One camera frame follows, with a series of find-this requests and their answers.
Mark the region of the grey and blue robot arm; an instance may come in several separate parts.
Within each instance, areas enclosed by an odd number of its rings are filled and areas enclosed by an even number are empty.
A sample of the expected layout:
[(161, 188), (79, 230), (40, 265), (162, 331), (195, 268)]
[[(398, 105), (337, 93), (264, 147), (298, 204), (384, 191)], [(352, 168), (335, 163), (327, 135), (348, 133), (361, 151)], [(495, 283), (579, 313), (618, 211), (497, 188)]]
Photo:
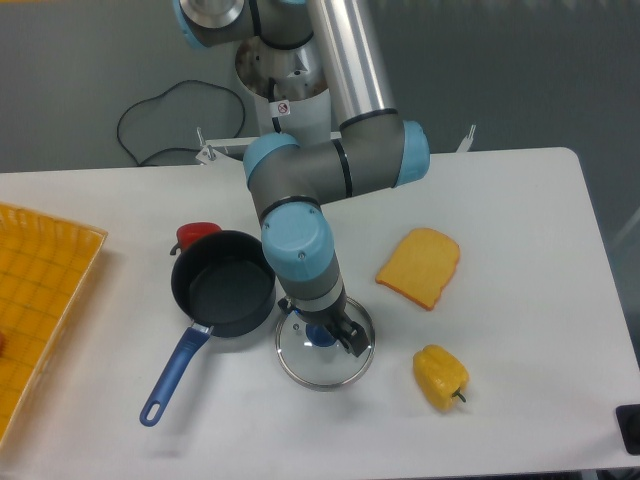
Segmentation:
[(422, 179), (427, 138), (397, 111), (365, 1), (178, 1), (185, 37), (209, 48), (256, 40), (276, 51), (305, 53), (322, 78), (338, 138), (302, 145), (276, 127), (243, 157), (267, 262), (291, 308), (354, 356), (370, 339), (346, 312), (346, 292), (324, 204)]

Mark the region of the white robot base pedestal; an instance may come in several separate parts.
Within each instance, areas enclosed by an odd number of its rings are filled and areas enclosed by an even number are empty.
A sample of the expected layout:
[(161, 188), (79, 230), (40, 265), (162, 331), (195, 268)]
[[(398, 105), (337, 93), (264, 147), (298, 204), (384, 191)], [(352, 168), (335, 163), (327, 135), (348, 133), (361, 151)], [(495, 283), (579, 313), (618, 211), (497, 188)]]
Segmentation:
[(312, 37), (293, 49), (253, 37), (240, 43), (235, 69), (271, 143), (291, 135), (302, 146), (320, 144), (336, 118), (337, 148), (352, 163), (388, 163), (403, 182), (428, 170), (428, 141), (418, 123), (399, 119), (375, 36)]

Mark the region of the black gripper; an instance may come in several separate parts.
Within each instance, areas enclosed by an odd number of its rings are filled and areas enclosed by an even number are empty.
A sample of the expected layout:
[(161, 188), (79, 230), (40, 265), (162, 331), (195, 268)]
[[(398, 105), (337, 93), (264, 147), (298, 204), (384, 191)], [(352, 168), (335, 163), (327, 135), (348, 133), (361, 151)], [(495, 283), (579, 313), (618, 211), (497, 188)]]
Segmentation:
[(327, 326), (328, 332), (354, 357), (360, 357), (369, 347), (369, 337), (362, 325), (346, 315), (346, 293), (299, 300), (287, 296), (277, 302), (283, 314), (311, 325)]

